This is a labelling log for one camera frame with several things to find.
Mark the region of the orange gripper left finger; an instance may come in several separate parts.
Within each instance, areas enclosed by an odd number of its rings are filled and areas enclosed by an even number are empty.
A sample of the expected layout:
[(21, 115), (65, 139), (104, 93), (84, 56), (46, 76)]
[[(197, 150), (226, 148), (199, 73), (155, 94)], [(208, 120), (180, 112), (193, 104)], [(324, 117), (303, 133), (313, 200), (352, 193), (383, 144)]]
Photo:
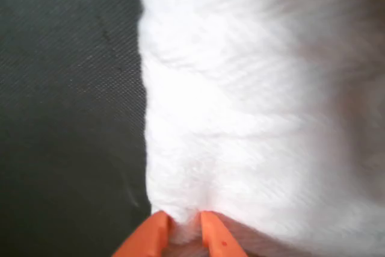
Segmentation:
[(114, 252), (113, 257), (160, 257), (168, 245), (171, 218), (163, 211), (148, 217)]

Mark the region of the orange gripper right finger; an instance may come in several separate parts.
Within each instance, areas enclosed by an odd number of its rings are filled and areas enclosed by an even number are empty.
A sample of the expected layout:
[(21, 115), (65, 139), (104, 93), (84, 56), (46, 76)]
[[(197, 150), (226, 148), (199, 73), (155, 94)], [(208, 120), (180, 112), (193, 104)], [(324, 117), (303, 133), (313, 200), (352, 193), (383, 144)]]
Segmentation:
[(210, 211), (200, 213), (202, 241), (211, 257), (247, 257), (244, 249), (220, 218)]

